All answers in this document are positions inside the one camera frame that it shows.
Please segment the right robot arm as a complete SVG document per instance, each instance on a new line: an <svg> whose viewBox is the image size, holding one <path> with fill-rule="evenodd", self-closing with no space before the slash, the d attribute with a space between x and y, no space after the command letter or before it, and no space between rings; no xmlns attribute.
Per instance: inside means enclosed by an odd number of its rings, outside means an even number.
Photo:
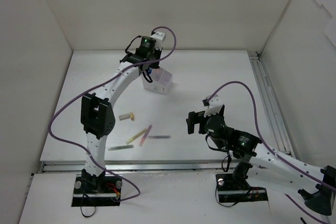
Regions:
<svg viewBox="0 0 336 224"><path fill-rule="evenodd" d="M268 146L260 136L240 131L226 125L225 106L209 105L205 111L189 112L186 119L187 132L193 134L199 126L199 134L212 140L217 152L226 153L228 162L236 159L238 164L232 173L229 166L216 175L218 199L233 204L245 200L248 194L260 189L252 186L252 169L264 168L284 178L269 180L269 187L285 195L299 195L307 208L330 216L335 202L335 168L309 165Z"/></svg>

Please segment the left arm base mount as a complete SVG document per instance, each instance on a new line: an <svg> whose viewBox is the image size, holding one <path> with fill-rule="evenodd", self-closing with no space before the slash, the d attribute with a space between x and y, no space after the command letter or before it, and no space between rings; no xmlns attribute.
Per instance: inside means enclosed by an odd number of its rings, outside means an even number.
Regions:
<svg viewBox="0 0 336 224"><path fill-rule="evenodd" d="M110 207L119 206L121 199L122 180L112 175L105 176L98 186L86 182L77 175L73 195L72 207Z"/></svg>

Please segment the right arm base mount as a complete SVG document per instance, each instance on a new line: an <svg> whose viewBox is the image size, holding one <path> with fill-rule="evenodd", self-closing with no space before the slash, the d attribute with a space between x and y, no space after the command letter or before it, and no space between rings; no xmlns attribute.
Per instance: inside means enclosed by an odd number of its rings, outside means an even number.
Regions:
<svg viewBox="0 0 336 224"><path fill-rule="evenodd" d="M247 182L238 185L232 174L216 174L216 201L230 208L239 203L268 201L267 190L263 187L252 187Z"/></svg>

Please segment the purple pen clear cap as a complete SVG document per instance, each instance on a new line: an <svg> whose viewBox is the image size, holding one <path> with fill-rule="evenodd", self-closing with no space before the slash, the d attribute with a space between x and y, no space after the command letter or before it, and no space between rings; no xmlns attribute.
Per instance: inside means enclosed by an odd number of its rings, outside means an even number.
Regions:
<svg viewBox="0 0 336 224"><path fill-rule="evenodd" d="M147 136L149 139L170 139L171 136L169 135L152 135L152 136Z"/></svg>

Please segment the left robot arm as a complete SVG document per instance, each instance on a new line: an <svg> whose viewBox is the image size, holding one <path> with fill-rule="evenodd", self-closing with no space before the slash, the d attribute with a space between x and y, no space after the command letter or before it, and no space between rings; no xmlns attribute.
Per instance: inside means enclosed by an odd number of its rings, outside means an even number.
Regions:
<svg viewBox="0 0 336 224"><path fill-rule="evenodd" d="M133 66L136 63L153 61L161 57L165 33L153 32L151 36L141 37L140 46L134 53L127 52L120 60L120 65L113 75L114 80L104 84L95 92L85 94L81 99L80 122L87 137L89 154L81 172L85 192L98 193L105 186L104 155L108 135L115 126L113 107L125 91L143 72L147 72L149 64Z"/></svg>

